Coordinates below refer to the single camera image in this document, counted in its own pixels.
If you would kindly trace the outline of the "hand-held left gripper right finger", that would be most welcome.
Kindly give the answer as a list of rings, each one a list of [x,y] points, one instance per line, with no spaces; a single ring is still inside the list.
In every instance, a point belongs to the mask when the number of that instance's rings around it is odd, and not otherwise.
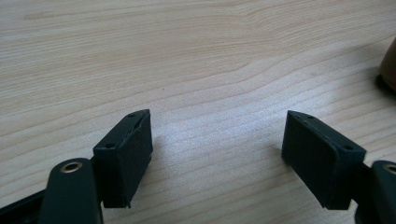
[[[321,206],[346,210],[352,200],[353,176],[366,150],[321,120],[290,110],[282,158],[304,181]]]

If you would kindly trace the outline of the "brown round object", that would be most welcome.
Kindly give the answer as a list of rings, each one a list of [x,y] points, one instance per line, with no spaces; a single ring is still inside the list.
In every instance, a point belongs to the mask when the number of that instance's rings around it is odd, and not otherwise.
[[[376,84],[396,95],[396,37],[390,44],[379,67]]]

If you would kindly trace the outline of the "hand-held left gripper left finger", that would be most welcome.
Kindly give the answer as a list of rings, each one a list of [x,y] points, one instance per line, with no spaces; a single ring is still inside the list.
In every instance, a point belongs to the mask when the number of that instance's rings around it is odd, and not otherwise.
[[[148,109],[126,115],[93,148],[93,164],[105,208],[130,207],[153,152]]]

